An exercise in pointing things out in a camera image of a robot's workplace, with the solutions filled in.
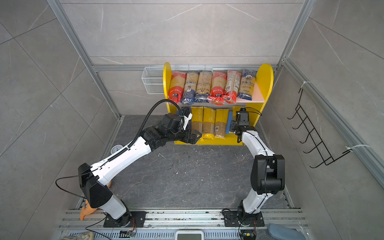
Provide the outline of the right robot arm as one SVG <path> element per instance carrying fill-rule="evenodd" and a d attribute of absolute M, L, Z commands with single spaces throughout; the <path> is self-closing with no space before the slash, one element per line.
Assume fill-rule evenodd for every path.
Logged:
<path fill-rule="evenodd" d="M 230 131 L 238 137 L 254 157 L 251 170 L 251 187 L 247 197 L 238 206 L 239 225 L 249 219 L 258 220 L 261 208 L 269 198 L 285 188 L 285 159 L 276 155 L 261 140 L 254 127 L 244 122 L 231 121 Z"/>

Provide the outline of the blue-end Chinese spaghetti bag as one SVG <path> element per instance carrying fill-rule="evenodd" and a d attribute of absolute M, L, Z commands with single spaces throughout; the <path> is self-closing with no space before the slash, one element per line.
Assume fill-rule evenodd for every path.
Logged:
<path fill-rule="evenodd" d="M 195 95 L 196 103 L 209 102 L 208 97 L 211 94 L 212 77 L 213 73 L 211 72 L 200 72 Z"/>

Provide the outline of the red clear spaghetti bag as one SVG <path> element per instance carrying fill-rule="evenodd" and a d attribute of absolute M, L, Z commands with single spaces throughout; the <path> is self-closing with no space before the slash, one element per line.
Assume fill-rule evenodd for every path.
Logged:
<path fill-rule="evenodd" d="M 179 103 L 181 101 L 183 92 L 184 92 L 184 86 L 186 83 L 187 74 L 180 71 L 173 71 L 171 82 L 170 82 L 170 89 L 168 91 L 168 99 L 172 100 L 175 103 Z"/>

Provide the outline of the yellow Pastatime spaghetti bag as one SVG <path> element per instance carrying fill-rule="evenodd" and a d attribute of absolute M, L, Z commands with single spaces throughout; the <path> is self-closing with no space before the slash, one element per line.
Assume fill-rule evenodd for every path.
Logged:
<path fill-rule="evenodd" d="M 192 119 L 191 119 L 191 130 L 196 130 L 203 133 L 203 115 L 204 107 L 191 107 Z"/>

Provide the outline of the blue Ankara bag label down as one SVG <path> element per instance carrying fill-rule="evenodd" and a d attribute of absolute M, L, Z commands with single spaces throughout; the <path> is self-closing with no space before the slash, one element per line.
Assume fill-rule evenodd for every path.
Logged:
<path fill-rule="evenodd" d="M 192 105 L 195 102 L 196 88 L 198 84 L 199 73 L 189 72 L 187 73 L 186 83 L 184 86 L 184 92 L 181 99 L 183 105 Z"/>

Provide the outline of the red white-label spaghetti bag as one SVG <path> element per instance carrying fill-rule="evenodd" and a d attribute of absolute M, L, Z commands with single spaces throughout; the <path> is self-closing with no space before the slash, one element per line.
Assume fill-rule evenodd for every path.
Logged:
<path fill-rule="evenodd" d="M 233 70 L 227 72 L 224 100 L 229 104 L 235 104 L 240 86 L 242 74 Z"/>

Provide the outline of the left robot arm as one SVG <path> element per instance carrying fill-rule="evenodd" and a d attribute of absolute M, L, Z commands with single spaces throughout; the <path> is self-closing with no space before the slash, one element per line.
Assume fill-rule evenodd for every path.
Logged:
<path fill-rule="evenodd" d="M 128 226 L 131 223 L 131 212 L 124 202 L 113 194 L 108 183 L 136 160 L 163 147 L 167 142 L 180 141 L 196 144 L 202 134 L 197 130 L 188 129 L 188 123 L 192 117 L 192 113 L 181 116 L 173 113 L 166 114 L 156 126 L 139 131 L 136 140 L 131 141 L 116 153 L 91 166 L 88 164 L 79 166 L 80 188 L 90 207 L 102 209 L 118 227 Z"/>

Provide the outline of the blue Ankara spaghetti bag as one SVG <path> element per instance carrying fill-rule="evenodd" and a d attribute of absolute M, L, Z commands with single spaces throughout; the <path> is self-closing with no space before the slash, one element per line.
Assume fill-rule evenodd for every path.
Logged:
<path fill-rule="evenodd" d="M 257 71 L 243 70 L 237 97 L 243 100 L 251 101 L 256 83 Z"/>

